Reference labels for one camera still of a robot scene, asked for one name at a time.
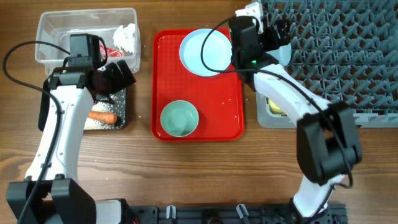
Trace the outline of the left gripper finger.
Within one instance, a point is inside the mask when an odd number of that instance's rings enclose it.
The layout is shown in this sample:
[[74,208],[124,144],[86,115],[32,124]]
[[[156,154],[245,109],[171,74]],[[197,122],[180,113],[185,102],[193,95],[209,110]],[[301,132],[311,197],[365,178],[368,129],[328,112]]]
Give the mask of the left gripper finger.
[[118,61],[117,66],[121,72],[119,78],[120,83],[122,83],[125,87],[128,87],[136,82],[136,79],[134,78],[134,75],[125,60]]
[[124,75],[115,63],[106,66],[106,74],[110,92],[119,92],[126,87]]

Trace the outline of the light blue bowl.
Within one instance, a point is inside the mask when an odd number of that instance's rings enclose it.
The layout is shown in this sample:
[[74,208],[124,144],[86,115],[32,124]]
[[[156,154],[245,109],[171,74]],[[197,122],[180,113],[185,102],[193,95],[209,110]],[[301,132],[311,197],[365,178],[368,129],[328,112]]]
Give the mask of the light blue bowl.
[[283,45],[276,50],[267,51],[267,54],[273,56],[279,62],[279,64],[286,67],[292,58],[291,43]]

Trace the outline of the red snack wrapper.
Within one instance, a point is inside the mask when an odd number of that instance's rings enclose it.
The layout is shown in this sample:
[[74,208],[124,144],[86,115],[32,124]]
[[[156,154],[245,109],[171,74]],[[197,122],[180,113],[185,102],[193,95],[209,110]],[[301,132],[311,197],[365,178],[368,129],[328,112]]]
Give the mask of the red snack wrapper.
[[108,57],[125,57],[127,53],[124,50],[105,48],[103,45],[100,45],[101,58],[105,58],[106,55]]

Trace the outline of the orange carrot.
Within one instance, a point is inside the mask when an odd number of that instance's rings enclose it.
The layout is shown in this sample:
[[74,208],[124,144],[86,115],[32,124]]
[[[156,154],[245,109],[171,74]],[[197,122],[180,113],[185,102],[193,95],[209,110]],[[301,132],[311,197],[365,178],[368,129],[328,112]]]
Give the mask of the orange carrot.
[[117,115],[110,112],[90,111],[88,117],[109,125],[115,124],[118,120]]

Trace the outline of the white napkin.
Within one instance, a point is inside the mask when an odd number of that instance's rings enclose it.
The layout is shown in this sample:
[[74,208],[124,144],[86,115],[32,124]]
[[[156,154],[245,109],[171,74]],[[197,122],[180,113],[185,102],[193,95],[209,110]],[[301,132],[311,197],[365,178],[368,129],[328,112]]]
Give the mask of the white napkin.
[[119,26],[113,35],[114,46],[120,50],[128,53],[135,52],[135,37],[136,28],[134,23],[130,23],[126,27]]

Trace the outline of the white rice pile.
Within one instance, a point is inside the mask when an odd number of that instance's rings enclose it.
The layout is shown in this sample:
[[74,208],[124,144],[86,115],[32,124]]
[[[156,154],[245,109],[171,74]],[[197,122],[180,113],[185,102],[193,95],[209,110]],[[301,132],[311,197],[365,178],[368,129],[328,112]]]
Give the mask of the white rice pile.
[[114,113],[117,116],[117,120],[114,124],[106,124],[104,122],[88,118],[85,123],[85,130],[102,130],[102,129],[122,129],[126,125],[126,95],[127,89],[123,89],[120,92],[110,95],[110,98],[114,101],[114,104],[98,102],[92,108],[93,111],[100,113]]

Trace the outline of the light blue plate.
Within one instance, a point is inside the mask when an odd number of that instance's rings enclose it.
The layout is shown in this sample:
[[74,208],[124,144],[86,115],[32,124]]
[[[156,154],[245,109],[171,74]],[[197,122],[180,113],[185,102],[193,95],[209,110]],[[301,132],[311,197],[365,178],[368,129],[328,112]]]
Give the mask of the light blue plate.
[[[180,44],[179,56],[183,66],[201,77],[212,77],[217,72],[208,70],[201,61],[201,47],[211,29],[197,29],[189,33]],[[214,70],[226,70],[231,63],[231,42],[221,32],[215,30],[205,42],[203,59]]]

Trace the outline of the green bowl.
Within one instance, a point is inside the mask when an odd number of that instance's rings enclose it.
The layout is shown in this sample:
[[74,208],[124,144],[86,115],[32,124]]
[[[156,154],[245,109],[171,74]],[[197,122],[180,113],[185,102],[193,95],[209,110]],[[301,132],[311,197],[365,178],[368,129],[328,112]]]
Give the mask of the green bowl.
[[160,123],[167,134],[182,138],[196,130],[199,123],[199,113],[189,101],[175,100],[163,108]]

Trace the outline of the yellow cup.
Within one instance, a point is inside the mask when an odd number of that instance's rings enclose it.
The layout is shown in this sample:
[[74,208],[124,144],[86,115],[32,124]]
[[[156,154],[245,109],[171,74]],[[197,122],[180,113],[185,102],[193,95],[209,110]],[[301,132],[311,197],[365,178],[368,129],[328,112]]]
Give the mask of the yellow cup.
[[268,105],[272,114],[285,115],[285,113],[272,100],[268,99]]

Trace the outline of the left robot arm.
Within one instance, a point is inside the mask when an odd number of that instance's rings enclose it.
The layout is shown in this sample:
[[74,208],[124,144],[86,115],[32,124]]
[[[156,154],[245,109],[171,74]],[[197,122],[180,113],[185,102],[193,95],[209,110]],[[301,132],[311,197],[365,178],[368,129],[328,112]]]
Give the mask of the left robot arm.
[[70,36],[70,49],[39,91],[43,135],[24,180],[6,200],[19,223],[138,223],[125,199],[94,200],[78,183],[77,162],[88,115],[97,102],[135,82],[127,63],[108,62],[104,40]]

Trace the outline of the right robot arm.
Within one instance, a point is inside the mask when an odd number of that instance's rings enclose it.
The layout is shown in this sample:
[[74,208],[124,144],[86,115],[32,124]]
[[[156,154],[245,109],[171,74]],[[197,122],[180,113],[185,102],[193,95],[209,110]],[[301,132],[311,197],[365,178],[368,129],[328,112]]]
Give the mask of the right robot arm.
[[335,187],[362,160],[353,111],[345,102],[331,103],[287,73],[292,57],[290,22],[278,20],[264,28],[253,16],[228,21],[232,63],[244,83],[273,101],[297,129],[297,162],[302,183],[292,199],[295,222],[321,217]]

